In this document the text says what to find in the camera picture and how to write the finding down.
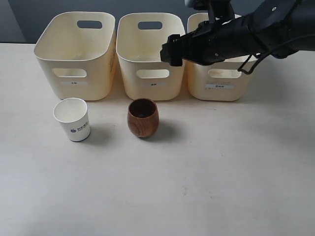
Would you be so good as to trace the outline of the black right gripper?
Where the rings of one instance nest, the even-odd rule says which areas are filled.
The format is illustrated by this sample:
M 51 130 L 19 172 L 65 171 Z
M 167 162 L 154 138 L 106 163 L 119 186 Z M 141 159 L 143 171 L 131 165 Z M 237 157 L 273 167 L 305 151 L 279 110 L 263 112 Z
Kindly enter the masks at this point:
M 248 26 L 250 15 L 235 18 L 231 1 L 198 0 L 193 9 L 207 10 L 208 20 L 191 33 L 168 36 L 168 44 L 163 44 L 160 51 L 162 62 L 182 66 L 183 59 L 186 59 L 200 65 L 211 65 L 261 52 L 261 44 Z M 176 43 L 182 46 L 182 52 L 173 45 Z

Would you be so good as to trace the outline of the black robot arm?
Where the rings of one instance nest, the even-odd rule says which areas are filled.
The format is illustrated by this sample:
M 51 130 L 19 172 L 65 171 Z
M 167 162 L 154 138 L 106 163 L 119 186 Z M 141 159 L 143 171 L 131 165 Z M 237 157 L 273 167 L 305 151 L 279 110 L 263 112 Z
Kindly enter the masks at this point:
M 235 17 L 229 0 L 187 0 L 185 5 L 206 10 L 208 19 L 190 33 L 168 36 L 160 59 L 171 66 L 183 60 L 208 66 L 255 54 L 284 59 L 315 49 L 313 0 L 265 0 L 241 17 Z

